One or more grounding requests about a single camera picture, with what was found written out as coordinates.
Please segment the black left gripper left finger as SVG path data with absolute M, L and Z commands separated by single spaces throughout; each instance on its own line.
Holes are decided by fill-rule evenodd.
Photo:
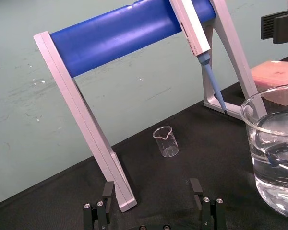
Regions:
M 108 230 L 110 224 L 110 210 L 115 202 L 115 183 L 106 182 L 102 198 L 95 204 L 86 203 L 83 205 L 83 229 L 94 230 L 95 222 L 99 230 Z

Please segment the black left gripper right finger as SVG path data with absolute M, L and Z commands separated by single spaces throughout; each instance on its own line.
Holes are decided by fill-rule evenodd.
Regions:
M 190 178 L 192 196 L 200 211 L 201 230 L 226 230 L 225 205 L 222 198 L 210 199 L 204 195 L 200 181 Z

